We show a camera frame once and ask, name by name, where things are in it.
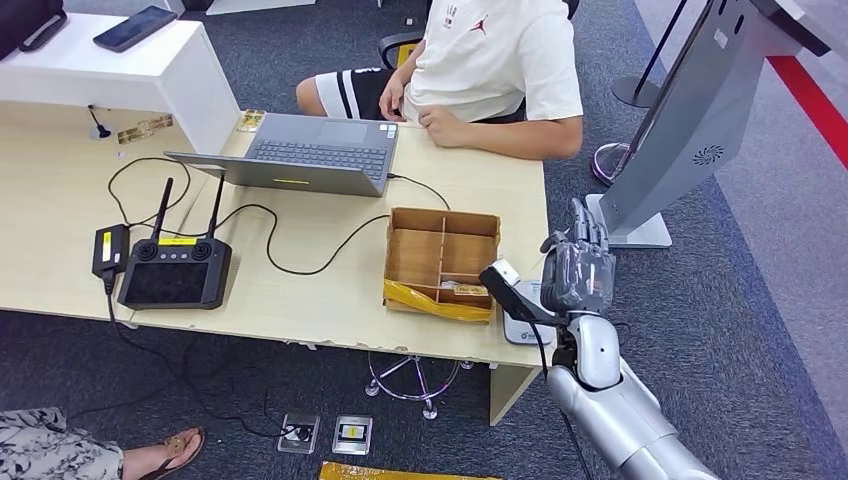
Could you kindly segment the person's right hand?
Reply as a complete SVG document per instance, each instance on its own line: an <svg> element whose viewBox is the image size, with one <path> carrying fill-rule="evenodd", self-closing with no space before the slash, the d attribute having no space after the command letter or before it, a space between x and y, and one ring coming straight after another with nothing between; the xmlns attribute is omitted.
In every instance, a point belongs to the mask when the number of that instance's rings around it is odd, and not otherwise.
<svg viewBox="0 0 848 480"><path fill-rule="evenodd" d="M409 79L402 75L399 70L395 71L388 79L378 101L380 113L385 120L394 122L406 121L402 113L402 105L405 87L408 82Z"/></svg>

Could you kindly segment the person's left hand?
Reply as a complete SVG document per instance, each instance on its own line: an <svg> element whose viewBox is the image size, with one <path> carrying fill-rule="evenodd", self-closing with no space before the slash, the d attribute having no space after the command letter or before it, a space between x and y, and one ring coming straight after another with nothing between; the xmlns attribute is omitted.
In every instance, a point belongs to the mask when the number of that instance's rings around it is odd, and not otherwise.
<svg viewBox="0 0 848 480"><path fill-rule="evenodd" d="M424 107L419 112L419 125L438 146L465 148L469 143L470 125L441 106Z"/></svg>

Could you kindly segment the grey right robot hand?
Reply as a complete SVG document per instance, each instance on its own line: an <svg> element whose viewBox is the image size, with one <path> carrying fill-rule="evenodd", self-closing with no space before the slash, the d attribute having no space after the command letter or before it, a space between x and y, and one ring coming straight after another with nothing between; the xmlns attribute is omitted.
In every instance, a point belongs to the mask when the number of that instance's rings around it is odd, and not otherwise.
<svg viewBox="0 0 848 480"><path fill-rule="evenodd" d="M616 258L609 251L608 231L584 202L571 200L574 226L545 239L540 300L550 312L564 316L588 311L602 314L613 300Z"/></svg>

